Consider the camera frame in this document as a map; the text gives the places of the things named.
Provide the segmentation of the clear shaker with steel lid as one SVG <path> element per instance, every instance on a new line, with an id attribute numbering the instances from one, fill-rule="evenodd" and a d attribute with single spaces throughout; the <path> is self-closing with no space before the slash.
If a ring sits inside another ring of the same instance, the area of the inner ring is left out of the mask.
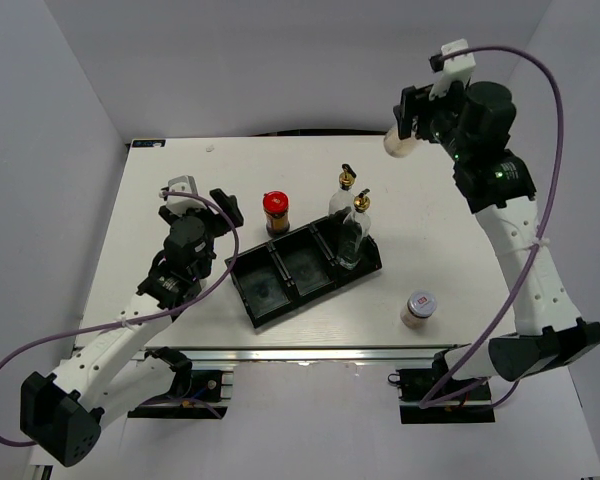
<path id="1" fill-rule="evenodd" d="M 385 152 L 393 158 L 404 158 L 410 155 L 418 145 L 419 141 L 413 136 L 406 139 L 400 139 L 398 127 L 396 125 L 392 126 L 386 132 L 383 139 Z"/>

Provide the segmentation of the red-lid orange sauce jar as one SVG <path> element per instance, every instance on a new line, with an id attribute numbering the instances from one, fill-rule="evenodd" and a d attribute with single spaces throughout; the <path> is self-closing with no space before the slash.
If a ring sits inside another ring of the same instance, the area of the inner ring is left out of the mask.
<path id="1" fill-rule="evenodd" d="M 263 211 L 266 230 L 271 236 L 285 234 L 290 228 L 289 198 L 282 191 L 270 191 L 263 195 Z"/>

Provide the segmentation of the glass bottle with brown residue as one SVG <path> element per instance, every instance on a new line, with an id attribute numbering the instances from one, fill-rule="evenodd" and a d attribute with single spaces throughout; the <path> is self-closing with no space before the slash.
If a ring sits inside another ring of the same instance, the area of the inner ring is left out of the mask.
<path id="1" fill-rule="evenodd" d="M 352 187 L 355 184 L 356 177 L 357 174 L 352 167 L 347 163 L 343 163 L 342 172 L 338 177 L 338 190 L 332 195 L 329 201 L 328 215 L 330 217 L 342 218 L 351 211 L 354 202 Z"/>

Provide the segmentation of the clear glass oil bottle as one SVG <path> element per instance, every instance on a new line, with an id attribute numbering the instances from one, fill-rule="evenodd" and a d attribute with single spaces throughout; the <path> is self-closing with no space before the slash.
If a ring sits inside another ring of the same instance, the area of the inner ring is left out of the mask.
<path id="1" fill-rule="evenodd" d="M 364 189 L 354 197 L 353 206 L 344 218 L 339 231 L 336 260 L 347 270 L 353 270 L 361 259 L 361 246 L 369 235 L 371 218 L 367 210 L 370 190 Z"/>

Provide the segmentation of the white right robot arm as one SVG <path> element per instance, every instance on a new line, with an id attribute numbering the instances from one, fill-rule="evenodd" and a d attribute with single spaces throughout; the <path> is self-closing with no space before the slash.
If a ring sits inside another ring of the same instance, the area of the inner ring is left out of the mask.
<path id="1" fill-rule="evenodd" d="M 511 92 L 494 82 L 406 87 L 393 109 L 401 140 L 440 145 L 453 180 L 487 235 L 510 299 L 515 330 L 437 358 L 433 390 L 452 399 L 468 380 L 517 381 L 568 366 L 600 344 L 600 323 L 585 321 L 569 298 L 538 219 L 536 188 L 525 162 L 507 146 L 516 116 Z"/>

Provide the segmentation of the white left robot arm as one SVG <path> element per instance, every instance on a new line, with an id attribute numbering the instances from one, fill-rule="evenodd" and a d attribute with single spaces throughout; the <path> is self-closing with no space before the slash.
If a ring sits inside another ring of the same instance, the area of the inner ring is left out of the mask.
<path id="1" fill-rule="evenodd" d="M 82 461 L 102 431 L 143 401 L 185 396 L 191 361 L 169 347 L 128 362 L 181 313 L 211 293 L 202 286 L 216 257 L 215 239 L 236 233 L 244 217 L 233 195 L 213 189 L 205 200 L 164 188 L 160 216 L 170 230 L 147 277 L 112 325 L 51 373 L 30 374 L 21 386 L 20 428 L 65 467 Z"/>

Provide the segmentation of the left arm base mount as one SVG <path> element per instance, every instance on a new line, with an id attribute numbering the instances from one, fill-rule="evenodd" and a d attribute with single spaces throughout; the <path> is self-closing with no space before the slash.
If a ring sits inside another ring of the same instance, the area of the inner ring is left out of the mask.
<path id="1" fill-rule="evenodd" d="M 130 419 L 221 420 L 232 397 L 233 369 L 194 362 L 174 392 L 145 400 Z"/>

